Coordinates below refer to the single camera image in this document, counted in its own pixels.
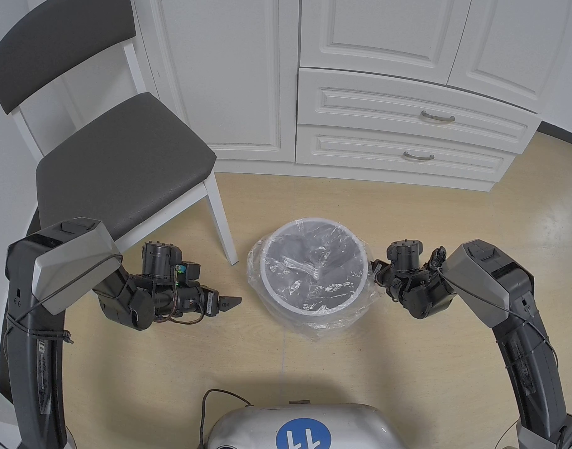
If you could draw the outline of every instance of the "chair seat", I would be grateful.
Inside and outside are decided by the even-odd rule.
[[[85,216],[115,240],[210,175],[215,153],[152,94],[107,111],[36,169],[41,227]]]

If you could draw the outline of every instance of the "chair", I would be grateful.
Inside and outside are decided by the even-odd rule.
[[[214,152],[145,90],[132,39],[131,0],[47,0],[0,42],[0,104],[36,158],[43,227],[85,216],[102,220],[125,251],[207,198],[228,261],[238,261]],[[89,57],[121,43],[137,95],[43,155],[20,104]]]

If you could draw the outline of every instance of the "logo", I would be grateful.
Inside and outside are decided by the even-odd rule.
[[[284,424],[276,436],[278,449],[330,449],[331,434],[315,419],[293,419]]]

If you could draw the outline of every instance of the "light wood floor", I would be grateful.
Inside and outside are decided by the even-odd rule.
[[[381,409],[410,448],[493,448],[517,419],[491,330],[456,298],[417,321],[385,296],[338,337],[310,342],[269,316],[246,282],[246,255],[263,235],[300,217],[340,221],[385,258],[395,240],[423,241],[422,261],[481,238],[536,279],[536,301],[560,360],[572,413],[572,146],[536,134],[491,193],[363,181],[218,174],[241,261],[231,267],[200,202],[148,239],[179,246],[201,282],[243,303],[185,327],[136,332],[104,318],[94,296],[67,313],[67,424],[80,449],[188,448],[198,444],[200,404],[212,387],[255,405],[294,399]],[[141,245],[125,266],[140,273]],[[207,429],[239,402],[211,396]],[[514,429],[500,447],[516,445]]]

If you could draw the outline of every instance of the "clear plastic liner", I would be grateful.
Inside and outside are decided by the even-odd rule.
[[[322,218],[292,221],[261,238],[246,269],[272,315],[312,340],[350,326],[383,294],[365,242]]]

